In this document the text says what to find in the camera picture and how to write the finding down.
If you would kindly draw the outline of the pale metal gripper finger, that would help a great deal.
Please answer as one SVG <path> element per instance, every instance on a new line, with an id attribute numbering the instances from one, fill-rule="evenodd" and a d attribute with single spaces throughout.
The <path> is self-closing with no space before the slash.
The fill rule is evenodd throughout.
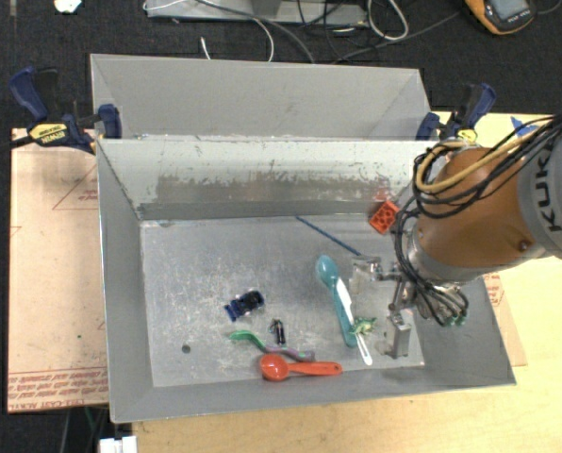
<path id="1" fill-rule="evenodd" d="M 352 258 L 350 293 L 362 294 L 380 280 L 381 258 L 378 256 L 356 256 Z"/>
<path id="2" fill-rule="evenodd" d="M 408 355 L 412 327 L 400 312 L 392 312 L 387 317 L 386 342 L 387 354 L 392 358 Z"/>

